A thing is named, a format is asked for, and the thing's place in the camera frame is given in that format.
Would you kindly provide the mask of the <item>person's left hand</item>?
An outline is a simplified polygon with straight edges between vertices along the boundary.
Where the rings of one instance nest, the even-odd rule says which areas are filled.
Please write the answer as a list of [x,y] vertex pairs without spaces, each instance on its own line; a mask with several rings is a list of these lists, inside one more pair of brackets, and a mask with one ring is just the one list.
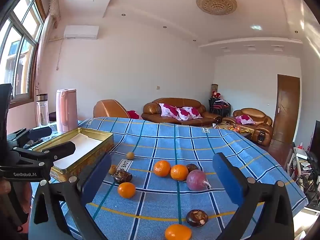
[[11,191],[11,184],[5,179],[0,180],[0,195],[8,194]]

